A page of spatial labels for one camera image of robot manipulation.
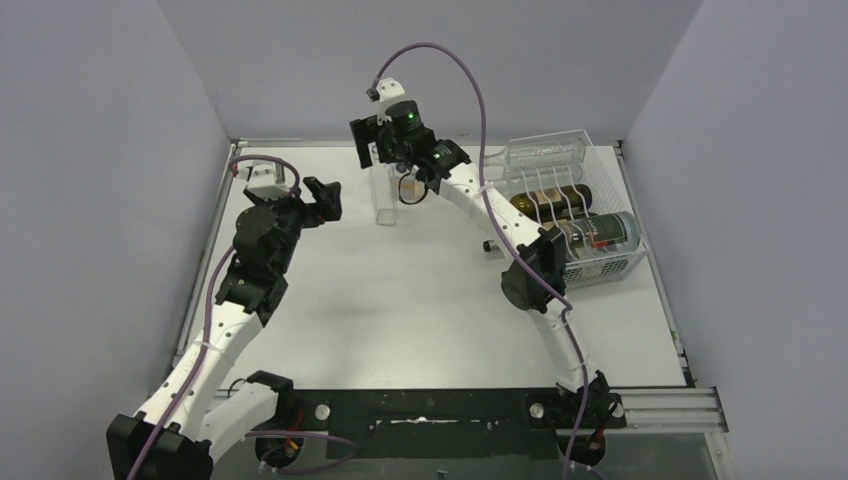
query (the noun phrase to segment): clear glass bottle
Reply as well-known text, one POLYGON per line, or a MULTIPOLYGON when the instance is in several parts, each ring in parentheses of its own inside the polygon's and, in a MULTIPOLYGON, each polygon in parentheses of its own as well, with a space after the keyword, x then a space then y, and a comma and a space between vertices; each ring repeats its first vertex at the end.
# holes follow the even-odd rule
POLYGON ((639 247, 641 234, 630 212, 610 213, 560 223, 569 261, 627 253, 639 247))

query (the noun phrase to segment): dish rack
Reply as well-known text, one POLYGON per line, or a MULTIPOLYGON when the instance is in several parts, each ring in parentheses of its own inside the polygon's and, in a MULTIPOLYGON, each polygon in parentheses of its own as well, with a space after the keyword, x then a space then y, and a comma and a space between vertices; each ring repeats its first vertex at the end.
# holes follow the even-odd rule
MULTIPOLYGON (((592 190, 591 213, 602 215, 630 211, 613 187, 584 130, 511 140, 494 157, 490 158, 489 164, 504 167, 503 176, 494 181, 494 186, 507 199, 520 193, 573 187, 582 183, 592 190)), ((565 270, 565 284, 567 288, 579 288, 621 280, 646 254, 645 242, 640 238, 634 251, 598 254, 593 258, 569 262, 565 270)))

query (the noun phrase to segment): purple cable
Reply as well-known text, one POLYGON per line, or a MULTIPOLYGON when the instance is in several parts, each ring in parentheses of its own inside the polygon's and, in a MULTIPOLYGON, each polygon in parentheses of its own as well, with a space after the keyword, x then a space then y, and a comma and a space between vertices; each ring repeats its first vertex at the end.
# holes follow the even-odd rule
MULTIPOLYGON (((291 188, 291 194, 297 195, 298 189, 300 188, 300 173, 290 163, 286 162, 282 158, 272 157, 269 155, 242 155, 228 161, 227 170, 235 172, 235 165, 245 160, 267 160, 291 170, 294 175, 294 185, 291 188)), ((150 453, 150 449, 153 447, 153 444, 156 442, 159 434, 162 433, 162 430, 165 428, 165 422, 167 422, 171 418, 171 415, 174 414, 174 410, 177 409, 177 405, 179 405, 180 400, 182 400, 183 396, 185 396, 185 393, 194 382, 198 372, 200 372, 200 367, 203 365, 203 361, 206 359, 206 352, 209 349, 207 347, 209 344, 209 335, 212 331, 212 292, 215 289, 215 283, 218 279, 218 275, 221 273, 221 270, 224 268, 224 265, 227 263, 227 260, 230 258, 233 250, 234 248, 232 246, 227 249, 224 256, 218 262, 218 265, 215 266, 215 270, 212 271, 212 277, 209 279, 209 284, 206 286, 206 311, 203 315, 203 342, 200 344, 200 352, 197 354, 197 360, 188 372, 185 382, 183 382, 183 385, 179 390, 177 390, 177 393, 171 400, 171 403, 168 404, 168 408, 165 409, 165 413, 162 414, 159 422, 153 427, 153 431, 141 447, 141 451, 138 453, 138 457, 136 457, 135 463, 133 463, 129 475, 127 475, 127 480, 135 480, 138 476, 141 466, 144 463, 144 459, 147 458, 147 454, 150 453)))
MULTIPOLYGON (((432 48, 434 50, 438 50, 445 55, 449 56, 453 61, 462 69, 465 73, 465 76, 468 77, 468 81, 471 82, 471 87, 474 89, 474 94, 477 96, 477 103, 480 106, 480 159, 478 160, 479 169, 480 169, 480 186, 481 188, 486 184, 484 167, 486 161, 486 105, 483 103, 483 94, 480 92, 480 85, 477 83, 477 80, 474 78, 474 75, 471 74, 471 71, 468 69, 468 66, 459 59, 459 57, 448 50, 446 47, 439 45, 438 43, 431 42, 421 42, 421 43, 413 43, 411 45, 407 45, 400 50, 398 50, 394 55, 389 57, 386 60, 386 63, 383 64, 383 67, 380 68, 380 72, 377 73, 377 77, 374 79, 374 82, 371 84, 371 88, 375 88, 377 83, 383 77, 383 74, 386 73, 386 69, 389 68, 389 65, 395 61, 399 56, 404 53, 415 50, 418 48, 432 48)), ((560 317, 562 318, 562 323, 565 326, 565 331, 568 333, 568 338, 571 340, 572 345, 574 345, 574 350, 577 353, 577 358, 580 359, 580 365, 583 370, 583 398, 580 401, 580 408, 577 411, 577 418, 574 421, 574 427, 571 430, 571 437, 568 439, 568 446, 565 449, 565 462, 563 464, 562 469, 562 478, 565 480, 568 478, 568 463, 569 458, 571 457, 571 450, 574 448, 574 440, 577 437, 577 430, 580 427, 580 421, 583 420, 583 414, 586 410, 586 402, 589 399, 589 372, 586 369, 586 360, 583 358, 583 352, 580 350, 580 346, 577 344, 577 338, 574 336, 574 332, 571 330, 571 326, 568 324, 565 318, 565 314, 571 311, 574 307, 571 305, 563 295, 560 295, 556 290, 554 290, 550 285, 548 285, 545 280, 539 276, 530 265, 527 264, 524 260, 521 259, 521 255, 515 250, 515 248, 510 245, 509 239, 506 237, 506 234, 501 231, 500 225, 498 224, 497 219, 495 218, 495 212, 492 210, 492 204, 489 201, 489 192, 485 188, 482 190, 483 192, 483 203, 486 205, 486 213, 489 214, 489 220, 491 220, 492 225, 494 226, 495 233, 501 239, 501 243, 503 243, 504 247, 506 247, 507 251, 512 258, 515 259, 515 262, 524 270, 527 275, 530 276, 536 283, 541 285, 550 295, 559 300, 563 304, 562 313, 560 317)))
MULTIPOLYGON (((327 440, 328 442, 343 443, 345 445, 350 445, 350 446, 356 448, 356 451, 354 451, 353 453, 351 453, 349 455, 345 455, 344 457, 341 457, 339 459, 333 460, 332 462, 330 462, 326 465, 319 465, 317 467, 309 467, 309 468, 302 468, 302 469, 279 469, 279 470, 277 470, 277 473, 281 473, 281 474, 284 474, 284 475, 309 475, 310 473, 323 472, 324 470, 329 470, 333 467, 336 467, 338 465, 345 463, 346 461, 355 457, 357 453, 359 453, 359 445, 356 442, 353 442, 353 441, 348 440, 346 438, 336 437, 334 435, 326 435, 326 434, 323 434, 323 433, 293 432, 293 431, 289 431, 289 430, 260 430, 260 431, 255 431, 255 432, 248 432, 247 435, 245 435, 245 437, 317 438, 319 440, 327 440)), ((273 453, 275 453, 275 452, 277 452, 277 451, 279 451, 283 448, 285 448, 285 447, 283 446, 283 447, 275 448, 275 449, 272 449, 272 450, 268 450, 267 452, 265 452, 264 455, 262 455, 262 458, 260 459, 260 461, 264 462, 273 453)))

